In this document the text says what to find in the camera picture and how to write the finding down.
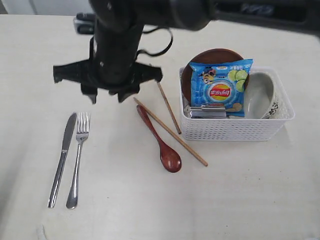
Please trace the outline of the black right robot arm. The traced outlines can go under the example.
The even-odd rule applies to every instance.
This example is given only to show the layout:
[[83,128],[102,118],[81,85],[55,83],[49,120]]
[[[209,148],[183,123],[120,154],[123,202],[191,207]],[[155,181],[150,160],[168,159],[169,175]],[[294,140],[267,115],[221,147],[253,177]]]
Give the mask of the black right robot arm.
[[318,35],[317,0],[92,0],[92,13],[78,13],[74,27],[90,35],[89,58],[53,67],[53,80],[80,84],[92,103],[98,89],[118,101],[140,91],[148,81],[160,82],[160,67],[138,63],[144,27],[199,31],[211,21],[227,21]]

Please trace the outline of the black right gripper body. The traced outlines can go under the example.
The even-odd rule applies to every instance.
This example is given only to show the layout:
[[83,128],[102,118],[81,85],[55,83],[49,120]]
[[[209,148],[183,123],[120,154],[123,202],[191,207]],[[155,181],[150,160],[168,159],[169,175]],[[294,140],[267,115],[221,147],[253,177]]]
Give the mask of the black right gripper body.
[[96,20],[90,40],[89,82],[81,84],[81,92],[95,103],[98,89],[106,89],[122,103],[140,91],[132,66],[144,26],[135,22],[128,0],[91,0],[89,3]]

